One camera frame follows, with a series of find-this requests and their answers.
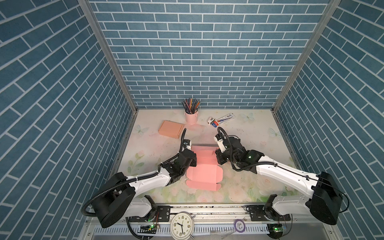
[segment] alarm clock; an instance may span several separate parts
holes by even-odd
[[[179,212],[170,222],[170,233],[176,240],[187,240],[192,235],[193,230],[194,223],[189,213]]]

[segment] metal bar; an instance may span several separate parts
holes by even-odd
[[[129,90],[127,88],[127,85],[125,84],[124,78],[121,75],[120,69],[115,61],[115,58],[113,57],[112,51],[109,48],[109,45],[107,43],[107,40],[104,37],[103,32],[101,31],[100,25],[96,19],[96,15],[92,10],[91,4],[89,3],[89,0],[78,0],[81,9],[84,12],[84,15],[86,19],[88,20],[89,25],[91,26],[91,29],[93,33],[95,34],[95,37],[104,52],[104,55],[113,71],[113,74],[116,77],[117,82],[119,83],[122,92],[124,93],[124,96],[126,97],[129,105],[131,106],[134,113],[137,112],[137,107],[135,105],[135,102],[133,101]]]
[[[171,214],[169,217],[169,222],[159,222],[159,225],[168,225],[173,217],[175,216],[175,213]],[[249,214],[192,214],[194,216],[194,222],[195,224],[233,224],[233,222],[236,219],[244,219],[246,223],[266,223],[266,224],[272,224],[272,223],[278,223],[279,221],[257,221],[257,222],[252,222]],[[312,215],[293,215],[293,223],[321,223],[318,219],[316,219]],[[86,221],[84,224],[87,227],[90,227],[91,225],[94,226],[100,226],[99,220],[94,217],[94,218],[89,218],[89,220]],[[118,227],[118,226],[126,226],[125,220],[120,220],[116,222],[113,226],[111,227]]]
[[[89,224],[88,222],[85,222],[83,225],[83,229],[81,230],[79,240],[91,240],[93,237],[93,232],[96,225]]]
[[[325,231],[327,232],[329,240],[342,240],[340,230],[337,225],[328,225],[323,223]]]
[[[288,151],[289,151],[290,154],[291,154],[291,157],[292,157],[292,159],[293,159],[293,163],[295,164],[295,166],[296,166],[297,169],[302,170],[303,167],[302,167],[302,165],[300,164],[299,158],[297,157],[295,151],[293,150],[292,144],[291,144],[291,142],[289,141],[288,135],[287,135],[287,133],[285,132],[285,130],[284,130],[284,128],[283,128],[283,125],[280,123],[280,118],[279,118],[279,116],[278,116],[277,113],[274,112],[273,110],[271,110],[271,111],[272,111],[272,116],[273,116],[273,118],[275,119],[276,125],[277,125],[277,127],[279,128],[279,130],[280,130],[281,136],[283,137],[283,140],[284,140],[284,142],[285,142],[285,145],[287,146]]]
[[[299,75],[299,72],[303,68],[305,62],[307,61],[309,55],[312,52],[312,49],[314,48],[317,41],[319,40],[325,27],[327,26],[333,13],[335,12],[337,6],[339,6],[340,1],[341,0],[329,0],[329,3],[327,5],[327,7],[324,9],[324,12],[320,18],[320,21],[318,22],[315,29],[313,30],[313,33],[312,33],[311,37],[309,38],[307,45],[305,46],[302,54],[300,55],[299,59],[297,60],[297,63],[294,66],[294,68],[291,72],[291,75],[288,77],[288,80],[285,83],[283,89],[281,90],[281,93],[277,97],[276,102],[273,104],[273,107],[272,107],[273,112],[276,112],[279,109],[281,103],[283,102],[285,96],[288,94],[289,89],[292,87],[293,83],[295,82],[297,76]]]
[[[125,149],[127,148],[129,136],[131,135],[131,132],[132,132],[132,129],[133,129],[133,125],[135,124],[138,111],[133,113],[132,116],[131,116],[131,119],[129,120],[128,127],[127,127],[127,129],[125,131],[124,138],[123,138],[122,143],[120,145],[120,149],[118,151],[118,154],[117,154],[117,156],[115,158],[115,161],[113,162],[113,166],[112,166],[111,171],[110,171],[110,173],[108,175],[108,179],[110,179],[112,177],[112,175],[117,173],[117,171],[119,170],[121,159],[122,159],[122,157],[124,155]]]

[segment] black cable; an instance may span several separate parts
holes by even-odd
[[[187,131],[187,129],[184,128],[184,131],[183,131],[183,133],[181,134],[181,143],[180,143],[180,149],[179,149],[179,152],[178,152],[175,156],[171,157],[170,159],[168,159],[168,160],[166,160],[166,161],[160,163],[160,165],[164,165],[164,164],[166,164],[166,163],[172,161],[173,159],[175,159],[175,158],[177,158],[177,157],[179,156],[179,154],[180,154],[181,151],[183,150],[183,144],[184,144],[183,142],[184,142],[184,136],[185,136],[185,132],[186,132],[186,131]]]
[[[232,169],[237,171],[237,172],[240,172],[244,169],[247,169],[247,168],[250,168],[250,167],[254,167],[254,166],[258,166],[258,165],[275,165],[275,163],[273,162],[257,162],[255,164],[250,164],[248,166],[245,166],[245,167],[241,167],[241,168],[236,168],[235,167],[235,164],[233,163],[233,146],[232,146],[232,143],[231,141],[229,140],[229,136],[228,134],[226,133],[226,131],[222,128],[222,127],[218,127],[217,128],[217,132],[220,134],[220,132],[222,134],[224,134],[225,136],[225,139],[228,140],[228,143],[229,143],[229,150],[230,150],[230,155],[229,155],[229,161],[231,162],[231,165],[232,165]]]
[[[240,139],[238,136],[236,135],[228,135],[229,137],[236,137],[237,139]]]
[[[293,174],[299,175],[299,176],[301,176],[301,177],[305,177],[306,179],[311,179],[311,180],[320,182],[320,183],[322,183],[322,184],[325,184],[325,185],[327,185],[327,186],[330,186],[330,187],[332,187],[333,189],[339,191],[342,195],[344,195],[344,196],[346,197],[347,202],[348,202],[347,207],[346,207],[343,211],[340,211],[339,213],[342,213],[342,212],[345,212],[346,210],[348,210],[348,208],[349,208],[349,198],[348,198],[348,196],[347,196],[345,193],[343,193],[343,192],[340,191],[339,189],[337,189],[337,188],[335,188],[335,187],[333,187],[333,186],[331,186],[331,185],[329,185],[329,184],[327,184],[327,183],[325,183],[325,182],[322,182],[322,181],[320,181],[320,180],[316,180],[316,179],[310,178],[310,177],[308,177],[308,176],[301,175],[301,174],[299,174],[299,173],[297,173],[297,172],[293,172],[293,171],[290,171],[290,170],[285,169],[285,168],[283,168],[283,167],[280,167],[280,166],[277,165],[277,164],[276,164],[276,166],[279,167],[279,168],[281,168],[281,169],[284,169],[284,170],[286,170],[286,171],[288,171],[288,172],[291,172],[291,173],[293,173]]]
[[[285,217],[284,217],[284,215],[281,215],[281,216],[282,216],[283,219],[284,219],[285,229],[288,229],[287,222],[285,221]]]
[[[180,143],[180,150],[179,150],[179,152],[178,152],[175,156],[173,156],[172,158],[170,158],[170,159],[166,160],[165,162],[159,164],[158,167],[157,167],[157,172],[155,172],[155,173],[153,173],[153,174],[146,175],[146,176],[138,177],[138,178],[132,178],[132,179],[124,180],[124,181],[122,181],[121,183],[116,184],[116,185],[114,185],[114,186],[112,186],[112,187],[110,187],[110,188],[108,188],[108,189],[102,191],[102,192],[99,193],[99,194],[93,195],[93,196],[91,197],[91,199],[89,199],[89,200],[83,205],[83,207],[81,208],[81,213],[82,213],[84,216],[88,216],[88,217],[96,217],[96,216],[97,216],[96,213],[88,212],[88,211],[87,211],[87,207],[88,207],[89,205],[91,205],[91,204],[93,203],[93,201],[95,201],[97,198],[99,198],[99,197],[101,197],[101,196],[107,194],[108,192],[111,192],[111,191],[115,190],[116,188],[122,187],[122,186],[124,186],[124,185],[126,185],[126,184],[129,184],[129,183],[131,183],[131,182],[135,182],[135,181],[139,181],[139,180],[144,180],[144,179],[148,179],[148,178],[157,176],[157,175],[159,174],[159,172],[160,172],[160,167],[161,167],[163,164],[165,164],[165,163],[167,163],[167,162],[169,162],[169,161],[175,159],[177,156],[179,156],[179,153],[181,152],[181,150],[182,150],[182,148],[183,148],[184,136],[185,136],[185,132],[186,132],[186,131],[187,131],[187,129],[184,128],[183,134],[181,135],[181,143]]]
[[[291,232],[291,230],[292,230],[292,225],[293,225],[293,216],[292,216],[292,214],[291,214],[291,227],[289,228],[289,231],[288,231],[286,234],[282,235],[281,237],[283,237],[283,236],[287,236],[288,233]]]
[[[129,218],[126,217],[125,221],[127,222],[127,226],[128,226],[129,231],[131,232],[132,236],[134,236],[135,238],[140,239],[140,240],[149,240],[149,239],[153,238],[153,236],[139,236],[139,235],[137,235],[133,231],[133,229],[132,229],[132,227],[131,227],[131,225],[129,223]]]
[[[95,194],[91,197],[90,200],[88,200],[84,205],[83,207],[81,208],[81,213],[84,215],[84,216],[88,216],[88,217],[97,217],[96,213],[94,212],[88,212],[87,211],[87,207],[89,205],[91,205],[93,203],[93,201],[95,201],[97,198],[107,194],[108,192],[111,192],[113,190],[115,190],[116,188],[119,188],[119,187],[122,187],[126,184],[129,184],[131,182],[135,182],[135,181],[139,181],[139,180],[144,180],[144,179],[148,179],[148,178],[151,178],[151,177],[155,177],[159,174],[159,171],[160,171],[160,166],[158,167],[157,169],[157,172],[154,172],[152,174],[149,174],[149,175],[146,175],[146,176],[141,176],[141,177],[138,177],[138,178],[132,178],[132,179],[128,179],[128,180],[124,180],[123,182],[119,183],[119,184],[116,184],[104,191],[102,191],[101,193],[99,194]]]

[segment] unfolded pink box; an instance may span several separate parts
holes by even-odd
[[[187,186],[195,189],[217,191],[223,180],[223,169],[217,165],[215,151],[217,147],[192,146],[196,153],[196,167],[187,170]]]

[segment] small orange box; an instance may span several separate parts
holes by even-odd
[[[159,128],[159,134],[179,139],[183,130],[183,126],[184,124],[181,123],[164,120],[164,122],[161,124],[161,127]]]

